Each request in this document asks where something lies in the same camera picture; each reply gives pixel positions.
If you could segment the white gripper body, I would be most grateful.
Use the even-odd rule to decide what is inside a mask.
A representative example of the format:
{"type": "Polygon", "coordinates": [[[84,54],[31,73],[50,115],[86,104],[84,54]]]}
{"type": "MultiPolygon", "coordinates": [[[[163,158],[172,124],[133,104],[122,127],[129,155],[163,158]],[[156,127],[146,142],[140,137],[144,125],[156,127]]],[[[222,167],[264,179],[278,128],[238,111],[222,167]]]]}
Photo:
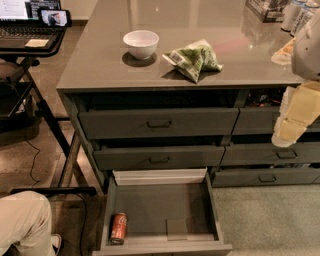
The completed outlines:
{"type": "Polygon", "coordinates": [[[309,81],[296,88],[287,87],[279,112],[271,141],[286,148],[295,144],[320,116],[320,83],[309,81]]]}

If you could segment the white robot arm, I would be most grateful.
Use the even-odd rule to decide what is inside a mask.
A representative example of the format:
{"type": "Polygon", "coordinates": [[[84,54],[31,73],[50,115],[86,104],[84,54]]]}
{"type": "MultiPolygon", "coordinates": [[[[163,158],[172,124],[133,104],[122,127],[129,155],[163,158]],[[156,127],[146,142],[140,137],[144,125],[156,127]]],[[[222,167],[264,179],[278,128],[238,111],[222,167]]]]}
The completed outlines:
{"type": "Polygon", "coordinates": [[[297,142],[320,116],[320,12],[298,32],[291,57],[292,72],[306,82],[287,87],[279,117],[274,126],[272,144],[286,148],[297,142]]]}

